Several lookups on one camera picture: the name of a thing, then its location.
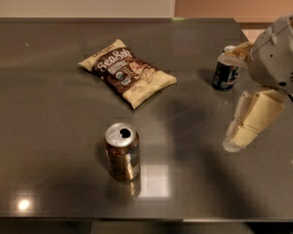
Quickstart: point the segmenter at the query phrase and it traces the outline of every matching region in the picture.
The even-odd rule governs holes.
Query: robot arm
[[[261,92],[243,92],[224,140],[226,151],[245,148],[284,109],[287,94],[293,94],[293,16],[282,17],[252,45],[243,43],[220,55],[226,65],[247,67],[263,86]]]

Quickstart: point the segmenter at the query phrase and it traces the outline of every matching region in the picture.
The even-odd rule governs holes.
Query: snack bag
[[[155,92],[177,82],[174,76],[137,59],[121,40],[79,64],[101,77],[134,109]]]

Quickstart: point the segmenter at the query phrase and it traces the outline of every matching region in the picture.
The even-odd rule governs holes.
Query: black can
[[[223,53],[229,52],[234,46],[227,46],[224,48]],[[217,63],[216,71],[213,77],[212,86],[216,90],[228,91],[233,88],[236,78],[238,76],[238,66],[227,66],[223,63]]]
[[[105,152],[110,174],[132,180],[140,173],[139,135],[128,123],[115,123],[105,133]]]

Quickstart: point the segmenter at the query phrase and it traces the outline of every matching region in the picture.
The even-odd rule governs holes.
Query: table
[[[177,77],[136,110],[77,62],[121,39]],[[242,91],[211,79],[233,19],[0,19],[0,217],[293,219],[293,103],[249,147],[222,146]],[[141,137],[141,177],[120,182],[103,146],[115,122]],[[21,200],[29,202],[20,210]]]

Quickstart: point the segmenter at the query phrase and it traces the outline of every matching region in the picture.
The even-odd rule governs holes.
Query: gray table
[[[77,65],[116,38],[178,83],[132,110]],[[232,19],[1,20],[0,217],[293,219],[290,99],[247,149],[222,146],[258,85],[247,70],[229,92],[211,79],[221,50],[245,40]],[[141,136],[133,183],[106,167],[104,134],[121,121]]]

